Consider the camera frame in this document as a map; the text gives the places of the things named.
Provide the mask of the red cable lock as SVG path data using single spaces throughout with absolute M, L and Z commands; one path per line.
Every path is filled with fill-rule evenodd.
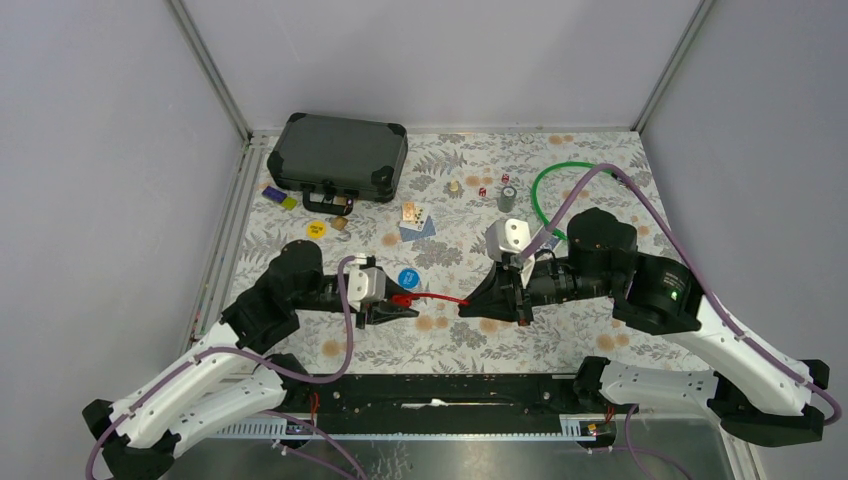
M 392 295 L 390 298 L 390 301 L 392 303 L 402 307 L 411 307 L 415 302 L 424 300 L 438 300 L 448 303 L 454 303 L 460 306 L 466 306 L 469 304 L 469 302 L 465 299 L 431 292 L 396 294 Z

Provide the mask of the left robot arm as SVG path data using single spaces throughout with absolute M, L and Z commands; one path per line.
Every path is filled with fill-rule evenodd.
M 348 370 L 354 328 L 417 316 L 410 296 L 372 256 L 345 257 L 327 275 L 316 243 L 286 244 L 178 360 L 126 397 L 84 408 L 96 439 L 90 457 L 102 458 L 115 479 L 159 479 L 198 441 L 233 422 L 280 405 L 301 409 L 307 384 L 332 383 Z M 271 354 L 299 329 L 302 310 L 343 314 L 345 351 L 336 372 L 310 375 L 293 356 Z

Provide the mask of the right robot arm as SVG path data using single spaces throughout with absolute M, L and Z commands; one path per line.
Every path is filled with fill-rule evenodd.
M 583 211 L 568 222 L 566 235 L 565 256 L 525 259 L 527 224 L 493 224 L 486 233 L 493 266 L 459 302 L 459 316 L 527 326 L 537 307 L 608 298 L 614 319 L 686 348 L 706 368 L 672 372 L 589 356 L 566 395 L 568 405 L 583 413 L 632 406 L 691 412 L 764 447 L 822 439 L 826 419 L 811 397 L 828 386 L 824 362 L 780 359 L 709 298 L 689 267 L 639 252 L 635 228 L 611 213 Z

